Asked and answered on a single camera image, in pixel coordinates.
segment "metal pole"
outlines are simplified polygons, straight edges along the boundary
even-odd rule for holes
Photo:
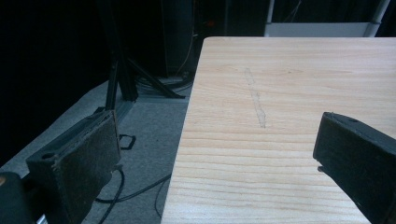
[[[381,25],[382,18],[384,17],[385,11],[387,11],[390,0],[381,0],[376,8],[375,14],[372,21],[367,25],[367,29],[364,32],[364,37],[375,37],[379,26]]]
[[[265,26],[271,24],[271,22],[272,22],[272,15],[274,12],[274,3],[275,3],[275,0],[270,0],[270,4],[268,6],[267,23],[265,23]],[[267,29],[265,29],[265,31],[264,31],[264,36],[268,36]]]

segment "pencil mark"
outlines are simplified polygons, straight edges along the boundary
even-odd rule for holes
[[[254,88],[254,84],[256,83],[256,81],[251,74],[250,68],[245,69],[245,77],[247,79],[248,89],[250,91],[251,98],[253,99],[254,109],[256,110],[260,126],[262,128],[265,128],[265,112],[260,104],[260,93]]]

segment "gray carpet floor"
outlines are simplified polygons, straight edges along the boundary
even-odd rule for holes
[[[103,106],[106,101],[106,87],[107,83],[104,83],[85,94],[0,170],[13,171],[25,176],[28,173],[24,162],[26,158],[75,123],[92,114],[98,106]],[[125,187],[121,197],[171,174],[190,93],[191,88],[181,91],[180,94],[188,96],[183,100],[169,100],[155,93],[141,93],[132,109],[121,121],[119,133],[136,136],[133,149],[121,152],[120,164],[125,173]],[[124,140],[128,139],[123,139],[121,145],[128,144],[128,141]],[[119,184],[120,174],[115,172],[99,197],[112,199]],[[158,195],[157,207],[160,214],[163,212],[168,185],[169,181],[165,182]],[[105,223],[160,223],[161,218],[154,209],[160,187],[161,185],[131,200],[117,203]],[[108,204],[94,203],[83,223],[98,223],[107,208]]]

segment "wood grain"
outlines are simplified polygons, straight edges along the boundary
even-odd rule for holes
[[[396,137],[396,38],[205,40],[162,223],[368,223],[312,158],[321,115]]]

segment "screw hole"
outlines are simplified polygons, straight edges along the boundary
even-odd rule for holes
[[[7,179],[4,176],[0,176],[0,186],[4,185],[7,182]]]
[[[44,155],[41,157],[41,159],[47,160],[47,159],[52,158],[53,156],[55,156],[55,154],[53,154],[52,152],[51,152],[51,153],[46,153],[46,154],[44,154]]]

